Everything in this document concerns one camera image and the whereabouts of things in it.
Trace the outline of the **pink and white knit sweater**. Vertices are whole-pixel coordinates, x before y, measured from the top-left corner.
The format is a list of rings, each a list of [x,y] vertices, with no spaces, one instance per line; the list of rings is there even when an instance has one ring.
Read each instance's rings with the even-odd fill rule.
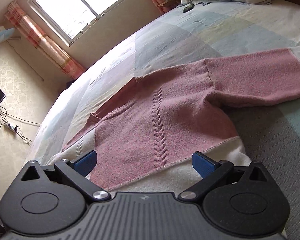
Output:
[[[134,77],[50,159],[75,159],[91,144],[90,180],[108,190],[166,170],[189,171],[193,152],[250,164],[222,106],[272,106],[300,98],[300,47],[203,59]]]

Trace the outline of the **small dark remote on bed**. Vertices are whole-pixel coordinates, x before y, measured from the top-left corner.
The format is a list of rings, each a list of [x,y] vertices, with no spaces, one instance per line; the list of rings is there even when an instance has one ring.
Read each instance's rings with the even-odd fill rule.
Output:
[[[191,11],[194,8],[194,4],[190,4],[183,9],[183,14]]]

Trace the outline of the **wooden nightstand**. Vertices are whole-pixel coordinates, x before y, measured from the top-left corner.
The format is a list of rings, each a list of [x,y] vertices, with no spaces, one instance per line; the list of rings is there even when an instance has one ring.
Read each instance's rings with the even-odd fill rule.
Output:
[[[157,5],[157,8],[164,14],[174,9],[180,4],[180,0],[165,0]]]

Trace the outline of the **left orange plaid curtain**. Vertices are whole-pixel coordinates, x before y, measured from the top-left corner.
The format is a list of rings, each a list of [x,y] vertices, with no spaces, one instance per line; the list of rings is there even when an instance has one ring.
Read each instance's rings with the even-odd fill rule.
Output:
[[[73,80],[84,72],[75,59],[59,47],[15,2],[7,7],[6,19],[52,64]]]

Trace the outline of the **pastel patchwork bed sheet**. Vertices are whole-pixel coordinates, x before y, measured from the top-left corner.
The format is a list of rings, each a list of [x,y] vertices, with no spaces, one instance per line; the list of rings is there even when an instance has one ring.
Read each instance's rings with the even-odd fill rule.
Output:
[[[209,57],[285,48],[300,57],[300,6],[218,2],[187,13],[176,8],[154,20],[90,67],[57,99],[31,146],[28,160],[46,165],[94,146],[89,130],[66,148],[91,113],[131,78]],[[259,160],[290,203],[289,239],[300,239],[300,99],[269,107],[225,108],[238,135],[210,155],[236,164]]]

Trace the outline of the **white power strip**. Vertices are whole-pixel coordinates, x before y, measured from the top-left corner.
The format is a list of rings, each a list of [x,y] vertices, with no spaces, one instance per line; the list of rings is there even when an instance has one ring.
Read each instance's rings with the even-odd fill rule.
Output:
[[[12,124],[10,124],[9,122],[4,122],[4,126],[9,129],[10,131],[16,133],[17,132],[17,129],[18,129],[18,126],[15,125],[13,126]]]

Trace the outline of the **window with white frame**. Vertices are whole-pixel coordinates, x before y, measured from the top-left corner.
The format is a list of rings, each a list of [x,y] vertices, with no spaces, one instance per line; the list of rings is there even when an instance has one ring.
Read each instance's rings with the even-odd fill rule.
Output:
[[[96,21],[124,0],[28,0],[30,7],[71,46]]]

